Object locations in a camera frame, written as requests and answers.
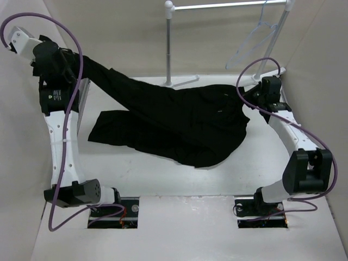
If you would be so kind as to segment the black trousers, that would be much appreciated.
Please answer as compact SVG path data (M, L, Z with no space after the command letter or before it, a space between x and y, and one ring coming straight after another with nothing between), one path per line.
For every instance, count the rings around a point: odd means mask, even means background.
M67 55L123 110L100 113L89 141L128 146L196 168L224 161L246 137L249 118L235 87L213 84L175 90L141 82L77 53Z

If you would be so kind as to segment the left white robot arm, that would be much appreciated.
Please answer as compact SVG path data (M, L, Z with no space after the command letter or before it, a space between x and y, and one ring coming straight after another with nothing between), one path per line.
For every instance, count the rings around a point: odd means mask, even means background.
M103 205L112 217L122 210L119 192L97 179L87 180L79 158L79 56L45 36L33 48L33 74L39 77L39 103L49 131L52 154L51 188L47 202L60 208Z

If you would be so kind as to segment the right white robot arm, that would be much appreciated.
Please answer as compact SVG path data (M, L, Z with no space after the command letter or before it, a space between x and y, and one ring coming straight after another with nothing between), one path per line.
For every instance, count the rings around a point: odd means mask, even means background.
M253 195L248 213L261 219L283 214L279 204L284 200L301 201L300 194L316 198L328 192L333 165L331 151L312 141L314 136L296 122L291 107L281 100L281 87L281 80L272 76L264 77L249 91L237 88L241 100L259 111L289 154L281 179L258 188Z

